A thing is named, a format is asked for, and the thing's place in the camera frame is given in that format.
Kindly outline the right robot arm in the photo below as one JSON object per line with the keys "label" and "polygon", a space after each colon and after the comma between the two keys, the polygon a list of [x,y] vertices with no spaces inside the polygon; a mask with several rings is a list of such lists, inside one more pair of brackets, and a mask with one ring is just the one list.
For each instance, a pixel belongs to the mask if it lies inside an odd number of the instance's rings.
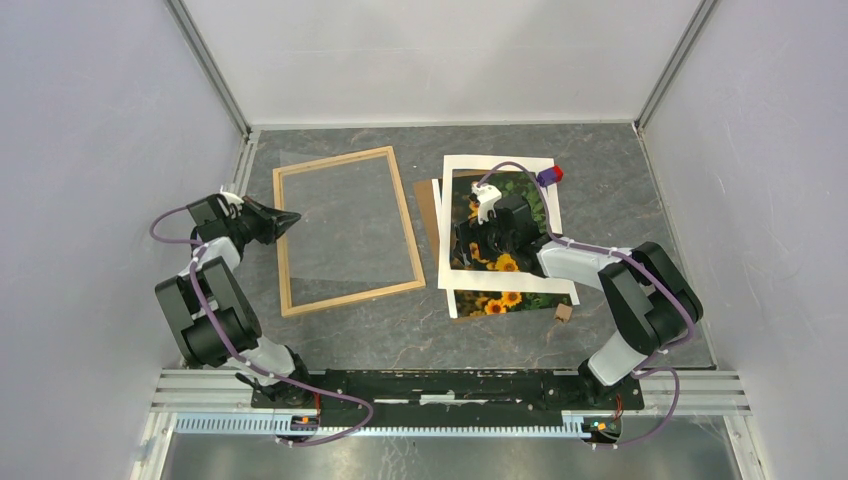
{"label": "right robot arm", "polygon": [[507,254],[520,271],[565,279],[602,292],[615,323],[610,339],[578,368],[568,398],[602,408],[625,377],[660,351],[690,339],[703,305],[662,246],[615,250],[541,229],[518,195],[485,201],[483,212],[452,226],[451,256],[468,265]]}

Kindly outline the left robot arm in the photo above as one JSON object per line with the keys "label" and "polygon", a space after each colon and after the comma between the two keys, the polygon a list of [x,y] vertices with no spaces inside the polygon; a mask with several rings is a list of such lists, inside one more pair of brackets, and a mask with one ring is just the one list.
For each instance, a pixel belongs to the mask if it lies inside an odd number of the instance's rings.
{"label": "left robot arm", "polygon": [[188,265],[160,282],[155,295],[186,365],[230,368],[254,396],[302,407],[314,381],[299,355],[269,340],[234,271],[248,244],[275,244],[301,218],[248,196],[220,191],[184,206],[194,227],[184,244]]}

